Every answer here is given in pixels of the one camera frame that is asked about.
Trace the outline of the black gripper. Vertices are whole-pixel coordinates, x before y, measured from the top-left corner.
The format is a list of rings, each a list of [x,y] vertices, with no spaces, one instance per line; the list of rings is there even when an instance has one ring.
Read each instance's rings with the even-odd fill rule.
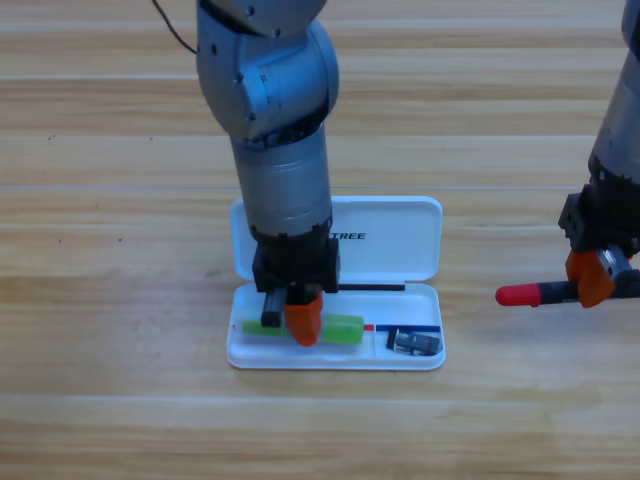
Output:
[[[300,235],[262,234],[252,226],[257,241],[252,271],[259,292],[267,292],[261,313],[262,327],[286,326],[304,347],[316,344],[322,329],[323,294],[339,288],[339,244],[330,224],[316,224]],[[288,287],[292,283],[303,286]],[[309,290],[307,285],[321,290]]]
[[[592,174],[580,192],[567,197],[558,225],[572,250],[567,277],[584,308],[639,297],[639,270],[624,254],[639,252],[638,184],[610,172]]]

